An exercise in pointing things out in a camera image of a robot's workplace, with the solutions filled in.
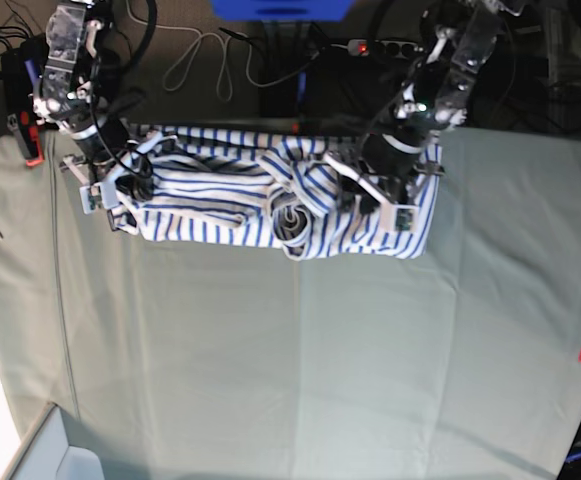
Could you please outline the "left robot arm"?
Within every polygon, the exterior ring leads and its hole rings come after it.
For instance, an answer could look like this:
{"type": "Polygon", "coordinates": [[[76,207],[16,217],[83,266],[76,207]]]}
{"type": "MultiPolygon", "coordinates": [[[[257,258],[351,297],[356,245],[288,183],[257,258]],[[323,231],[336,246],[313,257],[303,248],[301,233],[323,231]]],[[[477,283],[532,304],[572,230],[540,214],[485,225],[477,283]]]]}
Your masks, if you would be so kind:
{"type": "Polygon", "coordinates": [[[524,7],[522,1],[437,1],[424,12],[423,52],[370,120],[346,121],[355,145],[327,157],[338,176],[338,211],[350,211],[355,198],[365,213],[399,214],[414,206],[417,176],[431,180],[443,173],[425,166],[420,154],[440,133],[465,122],[504,17],[519,16],[524,7]]]}

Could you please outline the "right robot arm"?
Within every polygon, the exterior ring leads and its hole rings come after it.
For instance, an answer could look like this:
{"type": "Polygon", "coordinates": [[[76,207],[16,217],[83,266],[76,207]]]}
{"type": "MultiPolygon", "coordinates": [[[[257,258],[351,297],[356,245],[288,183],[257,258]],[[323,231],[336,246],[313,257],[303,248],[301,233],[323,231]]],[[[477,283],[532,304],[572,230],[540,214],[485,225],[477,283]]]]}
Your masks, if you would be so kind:
{"type": "Polygon", "coordinates": [[[79,179],[86,212],[112,209],[121,195],[139,202],[153,197],[151,148],[133,139],[122,121],[146,94],[121,86],[147,53],[157,20],[158,6],[150,1],[143,37],[127,61],[105,45],[115,27],[110,1],[61,1],[46,25],[48,54],[33,83],[33,108],[78,147],[60,168],[79,179]]]}

